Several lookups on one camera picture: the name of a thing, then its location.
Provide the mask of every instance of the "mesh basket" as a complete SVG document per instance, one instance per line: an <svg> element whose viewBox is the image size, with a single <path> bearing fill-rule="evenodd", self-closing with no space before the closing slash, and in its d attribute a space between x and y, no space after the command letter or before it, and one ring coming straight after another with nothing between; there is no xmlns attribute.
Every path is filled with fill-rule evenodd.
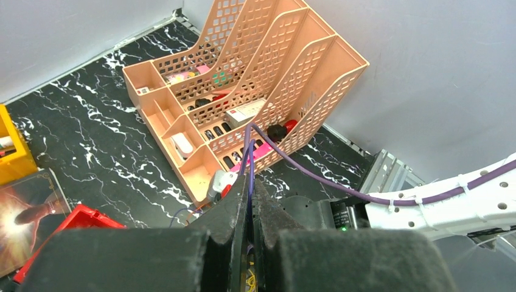
<svg viewBox="0 0 516 292"><path fill-rule="evenodd" d="M231 15L231 5L237 10L229 32L229 25L228 30L221 26L219 11ZM126 67L124 75L131 99L197 206L206 202L213 174L232 169L243 156L245 126L231 129L225 112L265 99L253 118L261 129L298 121L278 144L290 154L309 142L369 65L301 0L248 0L243 5L241 1L215 1L194 48ZM198 64L210 70L173 85L164 83L162 75L169 68L181 72ZM143 84L137 80L156 82L157 87L137 94ZM211 100L222 89L230 93L189 110L196 100ZM193 146L187 159L171 140L178 133ZM254 131L251 137L263 144ZM256 160L256 172L280 159L273 152L263 155Z"/></svg>

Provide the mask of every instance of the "white wall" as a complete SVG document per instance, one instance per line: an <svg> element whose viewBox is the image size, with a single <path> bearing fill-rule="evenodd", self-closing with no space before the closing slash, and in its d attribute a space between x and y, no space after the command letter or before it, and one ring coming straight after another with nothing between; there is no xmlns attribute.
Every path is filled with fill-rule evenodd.
<svg viewBox="0 0 516 292"><path fill-rule="evenodd" d="M427 181L516 151L516 1L308 0L371 62L327 123Z"/></svg>
<svg viewBox="0 0 516 292"><path fill-rule="evenodd" d="M0 1L0 102L170 18L182 0Z"/></svg>
<svg viewBox="0 0 516 292"><path fill-rule="evenodd" d="M516 263L500 251L479 248L467 237L453 236L434 242L441 251L460 291L513 292Z"/></svg>

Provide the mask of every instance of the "black marble surface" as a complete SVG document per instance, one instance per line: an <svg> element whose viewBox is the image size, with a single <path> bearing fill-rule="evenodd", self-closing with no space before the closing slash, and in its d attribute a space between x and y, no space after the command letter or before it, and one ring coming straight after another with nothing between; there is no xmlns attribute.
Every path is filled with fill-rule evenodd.
<svg viewBox="0 0 516 292"><path fill-rule="evenodd" d="M197 35L173 22L11 103L39 167L51 168L71 207L83 203L130 228L162 228L193 204L131 103L122 68L185 50ZM320 129L293 156L304 167L356 188L372 158ZM297 192L313 200L343 197L284 161L259 176L280 199ZM175 226L185 223L180 213Z"/></svg>

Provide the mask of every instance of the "book cover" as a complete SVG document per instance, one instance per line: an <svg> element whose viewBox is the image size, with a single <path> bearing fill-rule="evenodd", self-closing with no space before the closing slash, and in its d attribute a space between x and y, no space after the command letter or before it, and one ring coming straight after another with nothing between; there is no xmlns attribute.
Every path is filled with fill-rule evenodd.
<svg viewBox="0 0 516 292"><path fill-rule="evenodd" d="M0 186L0 277L22 267L70 212L50 169Z"/></svg>

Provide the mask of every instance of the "organizer compartment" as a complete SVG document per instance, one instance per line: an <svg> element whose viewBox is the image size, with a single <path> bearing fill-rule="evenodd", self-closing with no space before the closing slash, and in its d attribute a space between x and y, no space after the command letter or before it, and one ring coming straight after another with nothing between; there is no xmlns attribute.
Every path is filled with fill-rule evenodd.
<svg viewBox="0 0 516 292"><path fill-rule="evenodd" d="M201 146L179 168L180 178L188 193L193 194L191 199L199 206L206 203L206 192L209 182L217 170L222 166L207 145Z"/></svg>
<svg viewBox="0 0 516 292"><path fill-rule="evenodd" d="M190 143L190 145L193 147L194 152L204 144L203 138L197 129L195 129L192 121L189 120L185 115L180 116L160 138L165 151L169 156L172 157L172 160L177 166L181 166L185 162L185 159L180 156L174 143L171 140L173 135L179 133L182 133L186 137L188 143Z"/></svg>
<svg viewBox="0 0 516 292"><path fill-rule="evenodd" d="M138 89L147 87L148 91L151 92L165 86L163 78L151 61L124 67L122 72L124 73L125 86L129 97L136 106L139 106L139 97L145 95L145 93L139 94Z"/></svg>
<svg viewBox="0 0 516 292"><path fill-rule="evenodd" d="M184 113L177 99L166 87L139 97L139 103L142 115L157 136L161 136Z"/></svg>

